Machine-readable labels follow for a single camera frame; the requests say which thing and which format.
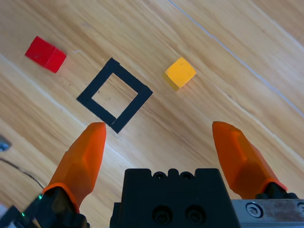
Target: cable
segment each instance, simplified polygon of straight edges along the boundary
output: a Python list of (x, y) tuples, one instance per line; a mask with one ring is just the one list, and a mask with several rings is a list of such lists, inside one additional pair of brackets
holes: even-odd
[(27, 172), (26, 170), (23, 170), (22, 168), (18, 167), (17, 165), (11, 163), (10, 161), (4, 159), (4, 158), (0, 158), (0, 161), (3, 161), (4, 163), (14, 167), (16, 170), (19, 170), (20, 172), (22, 172), (23, 174), (27, 175), (28, 177), (30, 177), (31, 179), (33, 179), (42, 189), (44, 189), (44, 187), (40, 184), (40, 182), (33, 177), (29, 172)]

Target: black square outline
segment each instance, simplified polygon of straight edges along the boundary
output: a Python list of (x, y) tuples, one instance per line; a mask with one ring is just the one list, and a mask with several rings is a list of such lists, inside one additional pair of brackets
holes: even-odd
[[(99, 88), (106, 82), (111, 74), (118, 76), (129, 87), (138, 93), (117, 119), (92, 99), (94, 94), (97, 93)], [(122, 128), (129, 122), (129, 120), (135, 115), (135, 113), (141, 108), (141, 106), (149, 99), (152, 93), (153, 92), (146, 85), (141, 83), (136, 77), (124, 69), (117, 61), (111, 58), (105, 64), (104, 68), (102, 68), (97, 76), (91, 81), (87, 88), (85, 88), (85, 90), (79, 95), (77, 100), (84, 107), (94, 113), (98, 118), (109, 125), (116, 133), (119, 133)]]

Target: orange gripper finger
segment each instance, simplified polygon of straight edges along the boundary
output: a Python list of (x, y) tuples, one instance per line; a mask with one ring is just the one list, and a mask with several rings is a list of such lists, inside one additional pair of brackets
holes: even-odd
[(62, 187), (79, 213), (83, 199), (93, 191), (106, 138), (105, 123), (90, 124), (64, 154), (50, 183), (43, 193)]
[(219, 163), (235, 193), (243, 199), (254, 199), (271, 182), (287, 190), (261, 153), (238, 128), (224, 122), (213, 122), (212, 129)]

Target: yellow cube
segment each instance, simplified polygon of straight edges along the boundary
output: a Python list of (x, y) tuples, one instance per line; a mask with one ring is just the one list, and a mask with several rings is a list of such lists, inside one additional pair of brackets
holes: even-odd
[(195, 69), (183, 57), (180, 57), (164, 73), (165, 80), (175, 91), (182, 88), (195, 75)]

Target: wooden floor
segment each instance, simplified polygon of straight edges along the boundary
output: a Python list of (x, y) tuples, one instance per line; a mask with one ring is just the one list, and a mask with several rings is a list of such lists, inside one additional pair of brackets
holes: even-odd
[[(13, 146), (0, 156), (47, 185), (77, 136), (100, 121), (76, 98), (113, 57), (153, 94), (119, 134), (108, 127), (81, 206), (93, 227), (108, 227), (127, 168), (220, 169), (213, 121), (241, 129), (303, 198), (303, 20), (302, 0), (1, 0), (0, 134)], [(57, 74), (24, 56), (35, 36), (67, 53)], [(162, 74), (180, 56), (197, 75), (175, 92)], [(135, 95), (110, 79), (94, 99), (117, 116)], [(23, 209), (41, 191), (4, 163), (0, 176), (6, 206)]]

